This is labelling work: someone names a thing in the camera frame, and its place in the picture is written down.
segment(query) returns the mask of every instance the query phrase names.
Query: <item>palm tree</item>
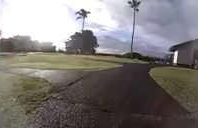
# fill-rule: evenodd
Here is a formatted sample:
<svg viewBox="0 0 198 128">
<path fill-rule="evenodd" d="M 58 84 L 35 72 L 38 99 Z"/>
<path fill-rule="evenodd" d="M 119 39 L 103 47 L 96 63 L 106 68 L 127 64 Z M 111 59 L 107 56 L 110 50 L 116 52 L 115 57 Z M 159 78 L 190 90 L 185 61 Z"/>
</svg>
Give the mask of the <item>palm tree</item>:
<svg viewBox="0 0 198 128">
<path fill-rule="evenodd" d="M 83 19 L 83 22 L 82 22 L 82 30 L 83 30 L 84 24 L 85 24 L 85 18 L 87 18 L 87 15 L 90 14 L 90 12 L 84 9 L 80 9 L 80 11 L 76 12 L 75 14 L 78 15 L 78 17 L 76 18 L 77 20 Z"/>
<path fill-rule="evenodd" d="M 133 52 L 133 40 L 134 40 L 134 33 L 135 33 L 135 21 L 136 21 L 136 12 L 139 12 L 139 5 L 141 4 L 141 1 L 132 0 L 128 1 L 128 4 L 130 5 L 130 8 L 133 9 L 133 30 L 132 30 L 132 40 L 131 40 L 131 53 Z"/>
</svg>

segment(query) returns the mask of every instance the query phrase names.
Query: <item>tree trunk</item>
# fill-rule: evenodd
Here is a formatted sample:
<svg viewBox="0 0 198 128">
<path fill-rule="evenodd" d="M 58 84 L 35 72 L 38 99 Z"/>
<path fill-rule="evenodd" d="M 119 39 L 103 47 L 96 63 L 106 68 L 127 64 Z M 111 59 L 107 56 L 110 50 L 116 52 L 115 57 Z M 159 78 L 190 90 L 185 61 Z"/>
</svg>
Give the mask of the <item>tree trunk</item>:
<svg viewBox="0 0 198 128">
<path fill-rule="evenodd" d="M 83 18 L 82 31 L 83 31 L 83 29 L 84 29 L 84 24 L 85 24 L 85 18 Z"/>
<path fill-rule="evenodd" d="M 131 58 L 133 58 L 133 41 L 134 41 L 134 33 L 135 33 L 135 21 L 136 21 L 136 11 L 133 9 L 133 29 L 132 29 L 132 41 L 131 41 Z"/>
</svg>

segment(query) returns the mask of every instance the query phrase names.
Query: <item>building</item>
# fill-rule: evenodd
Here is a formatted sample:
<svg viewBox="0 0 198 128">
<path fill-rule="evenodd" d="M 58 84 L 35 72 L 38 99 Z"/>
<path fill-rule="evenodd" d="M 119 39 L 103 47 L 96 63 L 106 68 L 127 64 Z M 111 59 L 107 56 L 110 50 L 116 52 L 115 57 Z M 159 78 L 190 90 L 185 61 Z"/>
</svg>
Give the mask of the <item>building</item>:
<svg viewBox="0 0 198 128">
<path fill-rule="evenodd" d="M 173 63 L 192 66 L 198 64 L 198 39 L 177 44 L 169 49 L 173 52 Z"/>
</svg>

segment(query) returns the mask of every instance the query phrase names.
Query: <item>distant building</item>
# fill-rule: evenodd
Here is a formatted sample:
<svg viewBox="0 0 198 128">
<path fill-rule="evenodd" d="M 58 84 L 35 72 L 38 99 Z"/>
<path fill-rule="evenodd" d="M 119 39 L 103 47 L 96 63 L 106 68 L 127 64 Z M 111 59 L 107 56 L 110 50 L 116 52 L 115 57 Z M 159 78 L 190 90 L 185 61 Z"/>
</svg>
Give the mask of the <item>distant building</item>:
<svg viewBox="0 0 198 128">
<path fill-rule="evenodd" d="M 198 39 L 174 45 L 169 51 L 174 53 L 174 64 L 187 66 L 198 64 Z"/>
<path fill-rule="evenodd" d="M 163 62 L 165 64 L 172 64 L 173 63 L 173 54 L 166 54 L 164 57 L 163 57 Z"/>
</svg>

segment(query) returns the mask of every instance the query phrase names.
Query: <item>bush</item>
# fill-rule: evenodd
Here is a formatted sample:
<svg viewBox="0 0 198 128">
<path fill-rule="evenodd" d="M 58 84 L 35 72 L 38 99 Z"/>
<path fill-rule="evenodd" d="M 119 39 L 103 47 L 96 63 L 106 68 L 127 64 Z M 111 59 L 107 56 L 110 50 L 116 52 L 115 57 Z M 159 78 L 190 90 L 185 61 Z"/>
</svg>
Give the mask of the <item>bush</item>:
<svg viewBox="0 0 198 128">
<path fill-rule="evenodd" d="M 143 57 L 143 55 L 141 55 L 140 53 L 137 53 L 137 52 L 133 52 L 133 53 L 131 53 L 131 52 L 128 52 L 128 53 L 125 53 L 124 55 L 123 55 L 123 57 L 124 58 L 129 58 L 129 59 L 140 59 L 140 58 L 142 58 Z"/>
<path fill-rule="evenodd" d="M 140 58 L 140 60 L 147 61 L 147 62 L 155 62 L 156 58 L 150 57 L 150 56 L 143 56 Z"/>
<path fill-rule="evenodd" d="M 65 51 L 64 50 L 61 50 L 61 49 L 59 49 L 58 52 L 59 53 L 65 53 Z"/>
<path fill-rule="evenodd" d="M 124 58 L 123 55 L 120 55 L 120 54 L 116 54 L 115 57 L 117 57 L 117 58 Z"/>
</svg>

